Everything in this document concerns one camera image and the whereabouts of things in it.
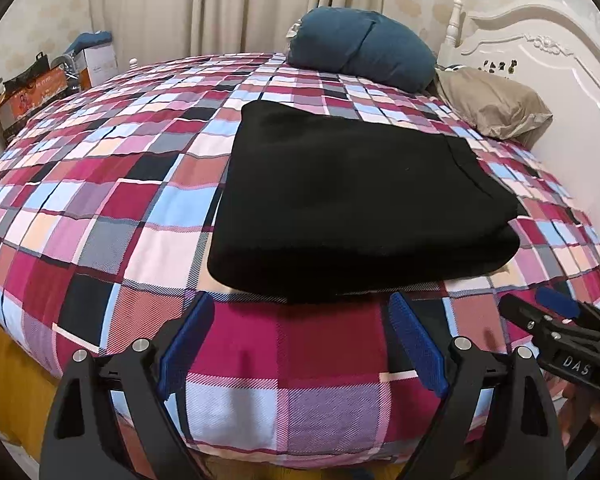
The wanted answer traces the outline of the right hand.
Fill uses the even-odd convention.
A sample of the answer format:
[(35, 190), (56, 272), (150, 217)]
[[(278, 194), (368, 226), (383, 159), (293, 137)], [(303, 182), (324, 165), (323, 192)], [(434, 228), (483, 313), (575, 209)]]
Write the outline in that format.
[[(578, 407), (578, 403), (584, 398), (586, 391), (578, 388), (576, 385), (568, 384), (562, 390), (562, 397), (565, 399), (565, 404), (558, 413), (558, 422), (560, 431), (562, 432), (562, 443), (567, 444), (574, 437), (579, 429), (577, 421), (583, 414), (583, 408)], [(600, 428), (600, 400), (591, 404), (588, 409), (588, 419)]]

